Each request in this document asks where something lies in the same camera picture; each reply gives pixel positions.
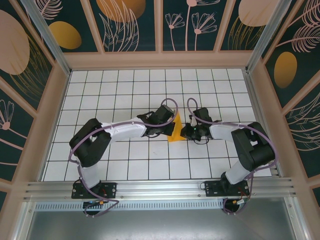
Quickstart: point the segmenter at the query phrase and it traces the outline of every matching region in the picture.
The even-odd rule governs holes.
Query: white arm segment
[[[141,122],[142,120],[138,117],[135,117],[131,120],[127,120],[125,122]],[[102,127],[114,125],[115,123],[102,123]],[[111,135],[111,143],[116,141],[121,141],[129,138],[142,137],[146,132],[146,126],[142,124],[125,124],[121,126],[116,126],[113,128],[105,129],[107,133]],[[82,167],[80,165],[80,170],[83,176],[83,179],[87,186],[91,189],[95,185],[100,182],[99,174],[98,174],[98,163],[92,165],[90,167]]]
[[[211,136],[214,139],[222,139],[228,142],[234,142],[231,132],[239,129],[237,126],[228,125],[212,125],[210,127]],[[226,171],[225,176],[230,184],[237,184],[241,182],[250,172],[246,170],[240,161],[237,161],[228,171]]]

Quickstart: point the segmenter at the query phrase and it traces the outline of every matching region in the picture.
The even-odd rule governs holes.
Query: wall
[[[47,151],[67,76],[17,2],[0,2],[0,232],[12,232]]]
[[[320,239],[320,1],[297,0],[253,71],[285,176]]]
[[[71,68],[105,69],[244,67],[278,1],[35,3]]]

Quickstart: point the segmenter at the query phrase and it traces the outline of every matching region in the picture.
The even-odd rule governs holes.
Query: white tile floor
[[[213,120],[255,121],[240,69],[152,69],[74,71],[45,164],[43,181],[75,181],[75,164],[67,161],[73,135],[91,118],[111,123],[156,110],[164,98],[179,105],[189,121],[187,99],[207,107]],[[233,143],[210,140],[168,142],[167,137],[126,139],[113,143],[99,161],[102,180],[219,178],[237,160]],[[269,170],[259,177],[271,176]]]

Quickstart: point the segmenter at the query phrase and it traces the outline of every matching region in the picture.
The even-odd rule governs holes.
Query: mounting plate
[[[107,199],[114,199],[116,198],[116,192],[117,192],[117,183],[103,182],[99,186],[99,189],[96,192],[96,194]],[[91,195],[91,193],[89,193],[86,190],[86,188],[82,185],[81,182],[76,182],[73,184],[71,198],[72,199],[96,199],[95,196]]]
[[[239,188],[249,195],[249,187],[247,181],[243,180],[229,188],[228,192],[225,192],[221,186],[220,180],[205,181],[204,182],[205,195],[207,197],[235,197],[241,196]]]

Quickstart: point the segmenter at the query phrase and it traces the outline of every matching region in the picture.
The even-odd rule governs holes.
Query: flower illustration
[[[194,41],[194,50],[197,50],[197,37],[199,34],[207,34],[212,33],[217,30],[217,25],[214,25],[216,22],[214,18],[214,14],[212,13],[202,14],[201,18],[199,19],[199,13],[192,14],[192,25],[195,33],[195,41]]]
[[[14,109],[15,105],[12,102],[8,101],[6,106],[5,101],[3,99],[0,100],[0,129],[8,130],[10,128]]]
[[[174,45],[174,38],[172,36],[172,29],[184,27],[185,22],[183,21],[181,13],[179,13],[179,14],[174,13],[174,14],[172,14],[172,16],[170,15],[170,13],[168,13],[165,15],[165,20],[170,28],[172,47],[173,47],[173,51],[175,51],[176,49],[175,49],[175,45]]]
[[[189,7],[195,7],[195,6],[199,6],[199,5],[212,5],[212,4],[217,4],[219,3],[220,0],[208,0],[208,1],[204,1],[204,0],[186,0],[186,4],[189,5]]]

